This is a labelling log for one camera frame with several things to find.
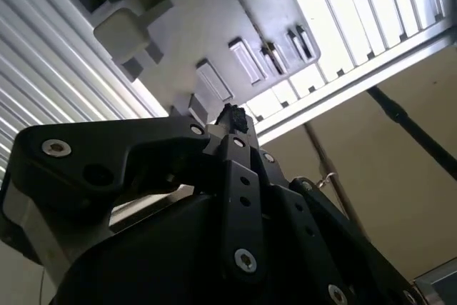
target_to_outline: black metal bracket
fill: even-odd
[[[90,275],[90,295],[96,299],[108,290],[103,299],[115,301],[128,284],[144,302],[156,294],[172,296],[175,304],[183,294],[211,298],[202,291],[208,285],[226,300],[246,304],[302,302],[304,290],[313,304],[400,305],[411,299],[422,304],[311,181],[306,180],[312,189],[303,186],[304,179],[289,184],[275,157],[258,147],[252,120],[242,109],[233,111],[227,107],[219,125],[206,128],[187,117],[170,117],[39,126],[17,136],[0,209],[14,185],[38,210],[51,211],[69,228],[87,229],[120,201],[169,193],[179,184],[194,186],[193,195],[77,256],[61,273],[57,299],[72,299],[69,304],[86,299],[74,287],[84,287]],[[50,139],[71,151],[62,156],[63,147],[55,146],[50,156],[44,146]],[[16,230],[11,246],[34,258],[28,228],[4,217],[0,211],[0,229]],[[69,245],[77,237],[72,234]],[[116,277],[113,261],[122,265]],[[180,288],[170,290],[162,279]]]

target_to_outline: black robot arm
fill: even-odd
[[[113,234],[113,207],[194,193]],[[308,179],[289,183],[252,119],[35,126],[14,143],[2,240],[43,264],[53,304],[423,304]]]

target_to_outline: beige wall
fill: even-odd
[[[436,141],[457,156],[457,53],[442,51],[381,85]],[[312,125],[372,242],[408,279],[457,256],[457,183],[368,94]],[[318,180],[303,128],[265,145],[288,178]],[[335,200],[333,190],[325,193]]]

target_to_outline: bolt head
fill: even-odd
[[[197,134],[197,135],[203,135],[203,130],[200,129],[197,125],[195,124],[192,124],[191,125],[191,130],[194,134]]]
[[[41,145],[41,150],[52,157],[65,157],[71,153],[69,144],[60,139],[48,139]]]
[[[257,261],[253,254],[246,249],[238,249],[235,251],[235,263],[242,271],[252,274],[257,270]]]
[[[269,153],[264,153],[263,156],[265,156],[265,159],[270,162],[271,164],[274,162],[274,158],[272,157],[272,155],[270,155]]]

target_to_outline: corrugated panel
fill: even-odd
[[[0,179],[26,126],[166,115],[69,0],[0,0]]]
[[[256,125],[261,143],[299,125],[297,118],[309,120],[311,114],[322,113],[347,100],[349,94],[362,92],[367,88],[364,85],[393,75],[387,71],[406,68],[410,64],[406,61],[419,55],[425,58],[438,47],[453,43],[453,35],[448,31],[455,24],[451,16],[455,9],[453,0],[297,2],[322,55],[315,66],[290,77],[300,98],[291,106],[276,107],[274,113],[271,106],[258,106],[259,99],[277,102],[273,96],[266,97],[267,93],[247,102],[247,107],[257,104],[256,110],[260,112],[256,115],[263,119]],[[316,107],[325,110],[311,111]]]

